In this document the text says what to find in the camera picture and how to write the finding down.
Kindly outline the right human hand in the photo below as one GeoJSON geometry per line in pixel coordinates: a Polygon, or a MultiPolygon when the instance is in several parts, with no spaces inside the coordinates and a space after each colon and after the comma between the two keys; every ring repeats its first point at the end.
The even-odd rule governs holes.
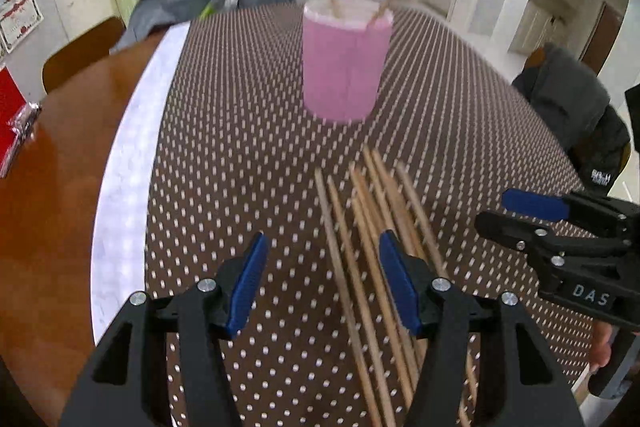
{"type": "Polygon", "coordinates": [[[611,358],[610,340],[613,335],[613,326],[601,321],[592,322],[588,363],[590,373],[596,373],[601,367],[605,367],[611,358]]]}

